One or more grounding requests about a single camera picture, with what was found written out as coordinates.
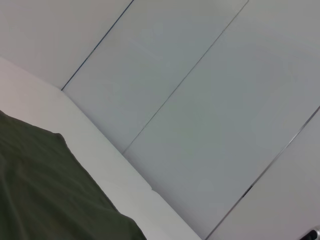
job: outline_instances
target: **white surface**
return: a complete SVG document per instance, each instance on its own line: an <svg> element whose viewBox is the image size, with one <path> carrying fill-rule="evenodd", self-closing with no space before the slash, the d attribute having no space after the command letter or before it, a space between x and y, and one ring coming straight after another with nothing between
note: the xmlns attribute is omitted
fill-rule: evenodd
<svg viewBox="0 0 320 240"><path fill-rule="evenodd" d="M125 153L201 238L320 104L307 2L250 1Z"/></svg>
<svg viewBox="0 0 320 240"><path fill-rule="evenodd" d="M65 89L120 151L247 0L135 0Z"/></svg>
<svg viewBox="0 0 320 240"><path fill-rule="evenodd" d="M119 211L150 240L199 240L63 92L0 58L0 110L61 133Z"/></svg>
<svg viewBox="0 0 320 240"><path fill-rule="evenodd" d="M210 240L297 240L320 225L319 146L317 113Z"/></svg>
<svg viewBox="0 0 320 240"><path fill-rule="evenodd" d="M1 0L0 56L60 89L130 0Z"/></svg>

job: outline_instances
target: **dark green fabric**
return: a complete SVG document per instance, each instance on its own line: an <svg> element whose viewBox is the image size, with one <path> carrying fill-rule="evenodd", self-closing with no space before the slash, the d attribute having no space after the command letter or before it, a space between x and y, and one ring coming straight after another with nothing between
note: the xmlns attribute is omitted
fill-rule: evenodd
<svg viewBox="0 0 320 240"><path fill-rule="evenodd" d="M0 111L0 240L145 239L60 134Z"/></svg>

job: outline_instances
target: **small metal object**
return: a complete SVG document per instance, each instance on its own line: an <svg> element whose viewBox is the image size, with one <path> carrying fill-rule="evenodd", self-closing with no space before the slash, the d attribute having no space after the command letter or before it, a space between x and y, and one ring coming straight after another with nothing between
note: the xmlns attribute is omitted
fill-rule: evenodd
<svg viewBox="0 0 320 240"><path fill-rule="evenodd" d="M320 240L320 225L309 229L302 237L298 240Z"/></svg>

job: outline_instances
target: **green cloth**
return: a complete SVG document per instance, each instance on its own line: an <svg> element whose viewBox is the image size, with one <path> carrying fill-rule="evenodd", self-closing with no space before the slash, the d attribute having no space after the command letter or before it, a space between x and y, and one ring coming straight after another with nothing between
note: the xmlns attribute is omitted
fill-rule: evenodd
<svg viewBox="0 0 320 240"><path fill-rule="evenodd" d="M0 111L0 240L145 239L60 134Z"/></svg>

